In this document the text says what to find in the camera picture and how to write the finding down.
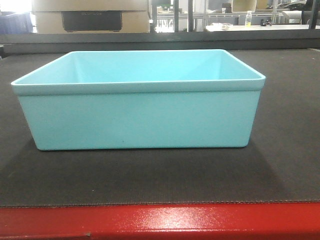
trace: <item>black mat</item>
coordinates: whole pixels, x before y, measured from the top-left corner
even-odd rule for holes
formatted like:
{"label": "black mat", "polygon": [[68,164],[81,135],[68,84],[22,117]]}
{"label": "black mat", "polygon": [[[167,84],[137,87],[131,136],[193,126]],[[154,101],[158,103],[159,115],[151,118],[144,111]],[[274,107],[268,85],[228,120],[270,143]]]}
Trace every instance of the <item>black mat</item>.
{"label": "black mat", "polygon": [[61,54],[0,60],[0,206],[320,200],[320,52],[233,51],[267,76],[244,148],[39,151],[9,83]]}

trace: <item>light blue plastic bin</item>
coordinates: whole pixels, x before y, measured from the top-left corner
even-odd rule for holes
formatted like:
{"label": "light blue plastic bin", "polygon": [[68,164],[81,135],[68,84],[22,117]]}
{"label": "light blue plastic bin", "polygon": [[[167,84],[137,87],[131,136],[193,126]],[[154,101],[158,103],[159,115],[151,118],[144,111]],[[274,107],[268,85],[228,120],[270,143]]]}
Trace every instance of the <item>light blue plastic bin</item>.
{"label": "light blue plastic bin", "polygon": [[244,147],[265,76],[224,50],[75,51],[11,83],[40,150]]}

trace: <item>rectangular container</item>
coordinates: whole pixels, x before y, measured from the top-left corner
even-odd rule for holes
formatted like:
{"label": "rectangular container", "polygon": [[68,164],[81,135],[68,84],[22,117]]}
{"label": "rectangular container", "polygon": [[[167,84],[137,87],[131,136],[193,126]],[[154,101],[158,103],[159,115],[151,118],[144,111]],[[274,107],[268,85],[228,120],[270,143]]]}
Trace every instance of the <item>rectangular container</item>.
{"label": "rectangular container", "polygon": [[228,52],[76,51],[12,82],[40,150],[244,147],[265,76]]}
{"label": "rectangular container", "polygon": [[32,32],[30,12],[1,12],[0,34],[29,34]]}

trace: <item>red table edge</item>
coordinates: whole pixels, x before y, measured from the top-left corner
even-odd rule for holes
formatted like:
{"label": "red table edge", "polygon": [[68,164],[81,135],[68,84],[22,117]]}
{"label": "red table edge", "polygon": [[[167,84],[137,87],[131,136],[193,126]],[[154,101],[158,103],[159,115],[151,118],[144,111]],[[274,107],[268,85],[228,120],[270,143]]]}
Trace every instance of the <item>red table edge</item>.
{"label": "red table edge", "polygon": [[2,239],[320,239],[320,203],[0,208]]}

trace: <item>plastic bottle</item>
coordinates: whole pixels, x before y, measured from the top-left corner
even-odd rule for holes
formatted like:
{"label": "plastic bottle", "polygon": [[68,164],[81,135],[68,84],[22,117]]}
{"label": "plastic bottle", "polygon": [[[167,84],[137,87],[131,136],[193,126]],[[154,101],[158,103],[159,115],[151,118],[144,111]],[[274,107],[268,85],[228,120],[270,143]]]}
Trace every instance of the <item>plastic bottle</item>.
{"label": "plastic bottle", "polygon": [[246,13],[246,16],[245,16],[245,26],[246,27],[250,27],[251,26],[251,20],[252,20],[252,11],[248,11]]}

